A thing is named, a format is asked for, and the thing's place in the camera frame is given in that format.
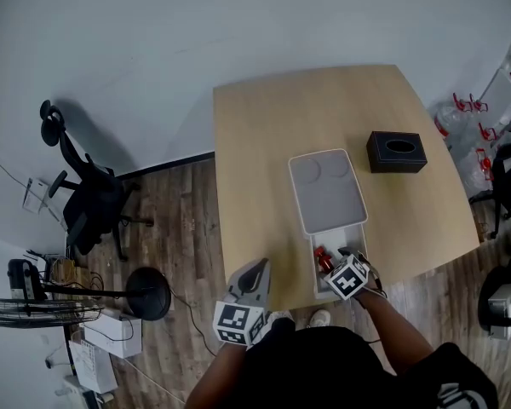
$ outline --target wall baseboard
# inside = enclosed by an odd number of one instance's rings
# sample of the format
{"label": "wall baseboard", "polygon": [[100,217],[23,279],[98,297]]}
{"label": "wall baseboard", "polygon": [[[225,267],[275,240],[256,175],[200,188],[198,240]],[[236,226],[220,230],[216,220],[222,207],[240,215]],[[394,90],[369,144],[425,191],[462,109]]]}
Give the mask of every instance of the wall baseboard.
{"label": "wall baseboard", "polygon": [[202,160],[213,159],[214,157],[215,157],[214,152],[199,154],[197,156],[191,156],[190,158],[173,160],[172,162],[165,162],[164,164],[154,165],[153,167],[144,168],[143,170],[123,174],[118,176],[118,179],[122,181],[127,181],[129,179],[134,179],[136,177],[140,177],[146,174],[155,173],[156,171],[167,170],[169,168],[179,167],[185,164],[193,164],[195,162],[200,162]]}

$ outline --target lamp base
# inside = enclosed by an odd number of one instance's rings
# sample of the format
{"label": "lamp base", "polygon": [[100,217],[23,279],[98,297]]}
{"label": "lamp base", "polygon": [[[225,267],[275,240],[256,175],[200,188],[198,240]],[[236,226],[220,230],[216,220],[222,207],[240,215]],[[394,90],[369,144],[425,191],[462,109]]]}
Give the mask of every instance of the lamp base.
{"label": "lamp base", "polygon": [[170,308],[170,288],[167,279],[155,268],[137,268],[127,279],[127,291],[147,290],[142,297],[128,297],[130,310],[136,318],[161,320]]}

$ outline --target white wall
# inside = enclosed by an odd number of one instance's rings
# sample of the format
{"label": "white wall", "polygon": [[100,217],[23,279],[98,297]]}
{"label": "white wall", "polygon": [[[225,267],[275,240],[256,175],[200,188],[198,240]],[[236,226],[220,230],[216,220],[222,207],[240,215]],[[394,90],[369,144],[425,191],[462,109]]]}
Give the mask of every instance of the white wall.
{"label": "white wall", "polygon": [[[22,257],[23,250],[0,242],[0,297],[11,298],[8,261]],[[72,374],[69,366],[45,366],[45,358],[67,363],[62,327],[51,329],[9,329],[0,327],[0,409],[71,407],[67,397],[55,395],[62,378]]]}
{"label": "white wall", "polygon": [[52,181],[37,111],[62,99],[82,145],[127,172],[212,150],[216,85],[393,63],[430,106],[479,95],[510,41],[511,0],[0,0],[0,150]]}
{"label": "white wall", "polygon": [[[21,183],[28,181],[28,176],[11,166],[9,173]],[[64,253],[64,229],[46,208],[42,208],[38,215],[22,209],[24,195],[25,189],[0,169],[0,240],[38,253]],[[58,215],[61,215],[64,207],[64,199],[63,204],[59,201],[61,196],[62,194],[59,194],[54,198],[54,202],[58,203],[57,208],[60,209]]]}

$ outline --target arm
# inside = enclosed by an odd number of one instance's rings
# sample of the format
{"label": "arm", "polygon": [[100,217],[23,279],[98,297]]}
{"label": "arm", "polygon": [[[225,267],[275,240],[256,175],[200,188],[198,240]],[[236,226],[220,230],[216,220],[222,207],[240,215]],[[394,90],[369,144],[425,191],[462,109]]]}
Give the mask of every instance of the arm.
{"label": "arm", "polygon": [[225,344],[198,381],[186,402],[186,409],[210,409],[223,402],[237,382],[246,347]]}
{"label": "arm", "polygon": [[429,342],[386,298],[364,291],[357,299],[369,312],[384,353],[398,374],[433,353]]}

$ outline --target gray tray lid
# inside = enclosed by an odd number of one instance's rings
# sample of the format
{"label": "gray tray lid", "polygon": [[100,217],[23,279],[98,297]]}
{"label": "gray tray lid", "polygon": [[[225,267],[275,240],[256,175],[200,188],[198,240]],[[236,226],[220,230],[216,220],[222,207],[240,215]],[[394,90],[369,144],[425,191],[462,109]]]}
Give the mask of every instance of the gray tray lid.
{"label": "gray tray lid", "polygon": [[358,179],[345,150],[290,159],[290,174],[306,235],[367,221]]}

